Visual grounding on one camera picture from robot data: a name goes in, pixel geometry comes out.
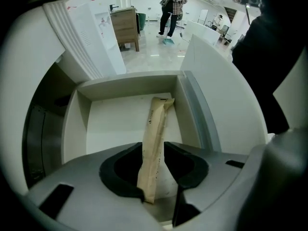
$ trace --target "glossy tile floor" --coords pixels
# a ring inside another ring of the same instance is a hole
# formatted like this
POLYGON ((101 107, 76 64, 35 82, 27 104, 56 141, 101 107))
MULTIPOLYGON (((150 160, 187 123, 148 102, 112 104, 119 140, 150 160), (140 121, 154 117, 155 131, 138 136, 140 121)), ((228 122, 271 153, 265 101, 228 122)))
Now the glossy tile floor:
MULTIPOLYGON (((185 41, 188 40, 185 29, 182 30, 185 40, 180 37, 181 29, 175 29, 172 37, 174 44, 171 45, 163 44, 165 37, 157 38, 158 32, 159 22, 146 22, 139 39, 140 52, 136 52, 134 44, 129 50, 121 52, 127 73, 180 69, 189 45, 185 41)), ((226 46, 218 42, 216 48, 223 57, 227 57, 226 46)))

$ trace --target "black pants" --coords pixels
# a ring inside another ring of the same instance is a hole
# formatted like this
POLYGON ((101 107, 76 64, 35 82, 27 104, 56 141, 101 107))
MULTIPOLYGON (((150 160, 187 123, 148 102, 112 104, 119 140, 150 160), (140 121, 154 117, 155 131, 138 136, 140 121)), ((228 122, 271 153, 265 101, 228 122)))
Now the black pants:
MULTIPOLYGON (((164 10, 162 18, 160 19, 160 33, 159 33, 160 35, 163 35, 165 33, 165 27, 166 27, 166 23, 169 17, 170 17, 170 13, 168 13, 167 10, 164 10)), ((177 25, 177 20, 178 20, 178 16, 173 14, 171 16, 171 25, 170 25, 170 30, 168 32, 169 37, 172 37, 174 33, 175 26, 177 25)))

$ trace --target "mop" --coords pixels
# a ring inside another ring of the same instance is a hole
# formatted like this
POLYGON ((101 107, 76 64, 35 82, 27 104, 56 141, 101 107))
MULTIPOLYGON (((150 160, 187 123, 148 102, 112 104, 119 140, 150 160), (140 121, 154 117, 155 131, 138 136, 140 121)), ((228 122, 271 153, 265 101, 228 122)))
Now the mop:
POLYGON ((173 15, 173 13, 170 13, 170 12, 169 12, 169 14, 171 14, 171 16, 170 16, 170 22, 168 22, 168 29, 167 29, 166 38, 163 40, 163 43, 164 43, 165 45, 174 44, 174 42, 173 42, 172 39, 170 39, 170 38, 167 39, 168 31, 169 31, 170 25, 171 25, 171 17, 172 17, 172 15, 173 15))

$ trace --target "grey plastic edge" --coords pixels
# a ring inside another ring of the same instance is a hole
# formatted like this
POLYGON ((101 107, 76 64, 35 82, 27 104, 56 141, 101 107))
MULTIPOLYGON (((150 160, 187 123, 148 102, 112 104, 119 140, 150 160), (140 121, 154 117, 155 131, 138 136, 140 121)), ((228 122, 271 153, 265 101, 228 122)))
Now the grey plastic edge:
POLYGON ((201 148, 209 151, 221 152, 216 125, 211 110, 206 102, 202 90, 191 71, 184 71, 186 78, 181 83, 192 109, 192 115, 197 126, 201 148))
POLYGON ((34 218, 35 221, 38 222, 38 224, 44 229, 48 231, 76 231, 75 229, 72 229, 66 225, 61 224, 60 222, 57 222, 50 217, 48 217, 46 214, 44 214, 37 206, 35 206, 30 200, 28 200, 26 197, 21 196, 19 194, 16 194, 19 201, 22 203, 24 208, 28 213, 31 214, 31 216, 34 218))

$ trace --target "black slot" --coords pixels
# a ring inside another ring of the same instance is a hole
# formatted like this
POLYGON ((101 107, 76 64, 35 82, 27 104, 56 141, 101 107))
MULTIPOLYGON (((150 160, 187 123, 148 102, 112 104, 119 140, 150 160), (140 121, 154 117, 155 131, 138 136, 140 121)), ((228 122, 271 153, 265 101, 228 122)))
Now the black slot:
POLYGON ((173 214, 172 225, 173 227, 177 227, 190 219, 198 216, 200 211, 194 207, 186 203, 185 197, 183 195, 183 189, 181 187, 178 188, 177 202, 173 214))
POLYGON ((60 184, 45 199, 39 209, 52 219, 56 219, 74 187, 60 184))
POLYGON ((233 167, 238 167, 238 168, 243 168, 245 163, 229 160, 226 162, 227 165, 233 166, 233 167))

